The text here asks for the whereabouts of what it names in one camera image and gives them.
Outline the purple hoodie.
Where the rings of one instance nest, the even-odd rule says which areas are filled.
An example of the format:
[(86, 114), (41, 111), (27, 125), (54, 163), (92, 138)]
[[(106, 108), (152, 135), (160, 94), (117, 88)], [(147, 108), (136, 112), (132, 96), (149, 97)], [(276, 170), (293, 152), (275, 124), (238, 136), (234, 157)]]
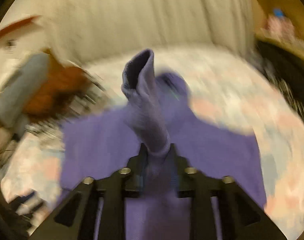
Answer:
[(60, 186), (67, 192), (85, 177), (101, 179), (124, 167), (141, 145), (148, 148), (143, 193), (126, 201), (127, 239), (188, 239), (190, 201), (178, 198), (174, 144), (193, 167), (213, 178), (232, 176), (257, 202), (266, 204), (259, 146), (241, 135), (198, 119), (188, 87), (175, 73), (155, 75), (153, 51), (125, 66), (122, 91), (128, 103), (63, 127), (65, 158)]

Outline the black white patterned garment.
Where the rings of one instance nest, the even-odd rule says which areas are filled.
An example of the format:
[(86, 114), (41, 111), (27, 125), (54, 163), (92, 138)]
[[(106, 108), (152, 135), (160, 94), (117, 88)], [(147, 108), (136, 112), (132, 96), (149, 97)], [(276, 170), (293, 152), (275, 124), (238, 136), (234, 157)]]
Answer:
[(49, 118), (26, 125), (25, 131), (40, 137), (43, 144), (50, 140), (62, 140), (65, 123), (107, 109), (110, 100), (106, 89), (100, 83), (102, 79), (89, 73), (86, 73), (86, 77), (90, 84), (85, 90), (74, 95), (63, 108), (58, 109)]

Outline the floral bed cover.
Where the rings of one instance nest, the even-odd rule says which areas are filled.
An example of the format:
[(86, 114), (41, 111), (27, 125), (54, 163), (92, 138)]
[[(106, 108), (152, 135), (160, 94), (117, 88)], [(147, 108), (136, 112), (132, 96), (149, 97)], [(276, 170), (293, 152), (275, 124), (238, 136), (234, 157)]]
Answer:
[[(266, 211), (288, 239), (304, 231), (304, 124), (254, 67), (227, 50), (185, 46), (155, 50), (156, 73), (172, 70), (191, 91), (194, 113), (258, 141)], [(26, 133), (1, 181), (6, 200), (35, 190), (52, 206), (59, 196), (63, 147)]]

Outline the brown folded garment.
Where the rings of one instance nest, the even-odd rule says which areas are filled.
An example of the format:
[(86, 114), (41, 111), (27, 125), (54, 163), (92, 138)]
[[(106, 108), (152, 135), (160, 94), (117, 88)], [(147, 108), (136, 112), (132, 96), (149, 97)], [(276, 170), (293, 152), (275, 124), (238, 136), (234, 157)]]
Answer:
[(49, 56), (47, 78), (22, 111), (31, 122), (66, 113), (74, 97), (83, 94), (91, 85), (82, 68), (72, 64), (61, 64), (49, 48), (44, 49), (43, 52)]

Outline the pink drawer organizer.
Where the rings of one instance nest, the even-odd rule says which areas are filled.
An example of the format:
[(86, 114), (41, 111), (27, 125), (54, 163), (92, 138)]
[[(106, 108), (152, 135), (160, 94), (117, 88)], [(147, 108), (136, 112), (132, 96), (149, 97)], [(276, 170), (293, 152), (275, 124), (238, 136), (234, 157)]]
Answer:
[(279, 8), (274, 8), (273, 13), (268, 15), (267, 30), (273, 38), (279, 40), (293, 42), (296, 38), (292, 21)]

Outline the beige patterned curtain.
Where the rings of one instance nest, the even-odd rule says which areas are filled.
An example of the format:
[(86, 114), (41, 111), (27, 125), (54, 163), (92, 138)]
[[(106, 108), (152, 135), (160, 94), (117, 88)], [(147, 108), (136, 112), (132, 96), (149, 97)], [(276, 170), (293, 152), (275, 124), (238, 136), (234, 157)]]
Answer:
[(251, 0), (43, 0), (49, 45), (86, 63), (144, 48), (206, 43), (247, 56)]

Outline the wooden desk shelf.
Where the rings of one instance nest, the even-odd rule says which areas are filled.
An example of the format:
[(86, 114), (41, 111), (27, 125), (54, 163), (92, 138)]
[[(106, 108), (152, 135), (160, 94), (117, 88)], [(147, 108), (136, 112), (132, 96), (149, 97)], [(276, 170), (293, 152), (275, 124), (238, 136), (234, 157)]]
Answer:
[(255, 35), (304, 61), (304, 0), (253, 0)]

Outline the red wall shelf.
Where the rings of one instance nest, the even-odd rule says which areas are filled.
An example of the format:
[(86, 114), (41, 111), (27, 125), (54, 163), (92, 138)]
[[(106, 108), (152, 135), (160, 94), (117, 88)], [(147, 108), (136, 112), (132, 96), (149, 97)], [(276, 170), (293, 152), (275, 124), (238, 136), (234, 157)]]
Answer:
[(40, 18), (41, 15), (32, 15), (7, 25), (6, 27), (0, 29), (0, 40), (8, 35), (22, 36), (23, 34), (38, 30), (40, 25), (38, 25), (36, 21), (38, 21)]

